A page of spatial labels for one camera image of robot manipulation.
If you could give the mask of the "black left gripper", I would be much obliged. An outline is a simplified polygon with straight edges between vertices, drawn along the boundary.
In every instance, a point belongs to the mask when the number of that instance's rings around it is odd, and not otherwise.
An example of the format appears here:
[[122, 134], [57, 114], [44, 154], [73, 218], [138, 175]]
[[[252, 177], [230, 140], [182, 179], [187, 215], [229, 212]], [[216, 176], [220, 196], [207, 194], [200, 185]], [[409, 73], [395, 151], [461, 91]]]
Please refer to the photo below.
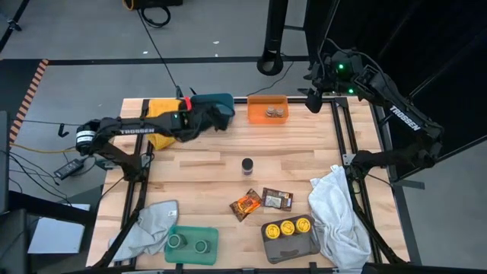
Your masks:
[[181, 141], [196, 139], [209, 128], [226, 131], [229, 126], [229, 106], [217, 101], [192, 102], [188, 111], [187, 127], [181, 132]]

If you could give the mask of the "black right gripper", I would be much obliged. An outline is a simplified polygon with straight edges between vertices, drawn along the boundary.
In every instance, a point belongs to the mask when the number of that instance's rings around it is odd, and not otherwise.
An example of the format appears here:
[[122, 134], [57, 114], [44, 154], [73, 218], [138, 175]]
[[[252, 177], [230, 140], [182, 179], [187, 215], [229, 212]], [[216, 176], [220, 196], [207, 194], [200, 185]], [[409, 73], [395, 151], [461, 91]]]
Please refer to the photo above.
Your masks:
[[311, 113], [319, 113], [323, 105], [323, 94], [336, 94], [337, 83], [332, 69], [332, 57], [324, 56], [313, 61], [308, 67], [305, 80], [313, 85], [307, 91], [305, 106]]

